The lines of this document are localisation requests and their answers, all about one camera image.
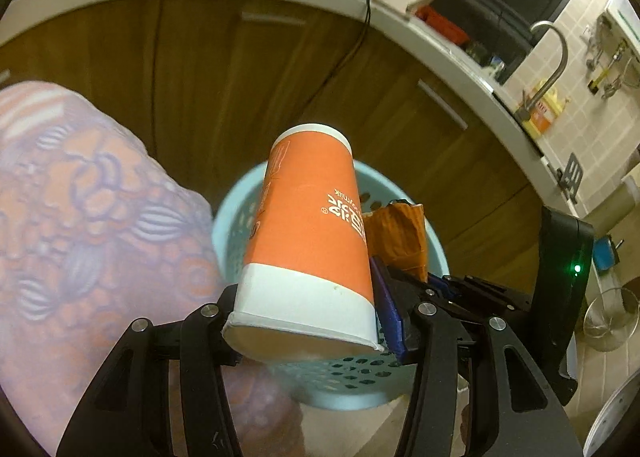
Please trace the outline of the red container on sill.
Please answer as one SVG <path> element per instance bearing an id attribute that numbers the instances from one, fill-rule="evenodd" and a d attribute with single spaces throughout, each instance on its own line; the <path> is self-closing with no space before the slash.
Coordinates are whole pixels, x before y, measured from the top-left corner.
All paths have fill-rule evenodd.
<path id="1" fill-rule="evenodd" d="M 448 18 L 442 16 L 430 6 L 421 6 L 417 9 L 416 17 L 458 47 L 465 46 L 471 40 L 470 36 L 462 28 L 449 21 Z"/>

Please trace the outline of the orange foil snack bag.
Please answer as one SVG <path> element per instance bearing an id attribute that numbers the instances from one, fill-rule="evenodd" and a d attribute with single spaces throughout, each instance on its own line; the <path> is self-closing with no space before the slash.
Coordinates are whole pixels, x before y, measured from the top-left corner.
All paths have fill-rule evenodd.
<path id="1" fill-rule="evenodd" d="M 396 200 L 363 214 L 370 257 L 407 273 L 418 281 L 427 280 L 427 235 L 422 205 Z"/>

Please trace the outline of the metal steamer tray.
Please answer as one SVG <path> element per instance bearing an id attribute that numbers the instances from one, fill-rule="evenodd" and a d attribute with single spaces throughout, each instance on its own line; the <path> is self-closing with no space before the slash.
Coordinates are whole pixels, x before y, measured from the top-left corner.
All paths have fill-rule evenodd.
<path id="1" fill-rule="evenodd" d="M 606 401 L 588 433 L 584 455 L 639 455 L 639 373 Z"/>

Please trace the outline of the yellow detergent bottle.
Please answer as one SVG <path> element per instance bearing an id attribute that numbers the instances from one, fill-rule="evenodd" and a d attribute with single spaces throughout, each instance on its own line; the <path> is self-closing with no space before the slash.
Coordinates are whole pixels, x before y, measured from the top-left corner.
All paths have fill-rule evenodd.
<path id="1" fill-rule="evenodd" d="M 569 102 L 568 96 L 563 98 L 552 86 L 530 111 L 529 119 L 523 122 L 524 129 L 534 140 L 539 139 L 562 115 Z"/>

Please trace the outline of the patterned orange tablecloth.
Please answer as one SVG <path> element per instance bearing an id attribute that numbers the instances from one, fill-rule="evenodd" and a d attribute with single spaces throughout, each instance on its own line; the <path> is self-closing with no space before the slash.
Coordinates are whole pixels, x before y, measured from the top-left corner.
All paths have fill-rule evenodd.
<path id="1" fill-rule="evenodd" d="M 209 203 L 82 95 L 1 93 L 1 388 L 54 453 L 136 318 L 180 321 L 226 283 Z"/>

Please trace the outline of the orange paper cup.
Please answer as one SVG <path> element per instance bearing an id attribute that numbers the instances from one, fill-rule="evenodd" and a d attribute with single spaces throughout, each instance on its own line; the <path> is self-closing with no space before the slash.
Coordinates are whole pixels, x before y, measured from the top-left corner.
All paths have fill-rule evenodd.
<path id="1" fill-rule="evenodd" d="M 232 347 L 258 325 L 293 333 L 345 328 L 348 339 L 378 346 L 352 147 L 329 126 L 295 126 L 271 147 L 222 336 Z"/>

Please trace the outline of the chrome kitchen faucet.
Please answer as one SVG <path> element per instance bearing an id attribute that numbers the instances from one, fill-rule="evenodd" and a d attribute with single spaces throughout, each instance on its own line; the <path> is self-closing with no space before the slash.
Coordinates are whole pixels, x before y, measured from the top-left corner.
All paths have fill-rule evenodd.
<path id="1" fill-rule="evenodd" d="M 513 75 L 514 81 L 520 83 L 515 119 L 521 125 L 532 117 L 536 105 L 565 73 L 570 60 L 567 36 L 558 24 L 536 21 L 529 31 L 533 38 L 540 38 L 541 43 L 526 56 Z"/>

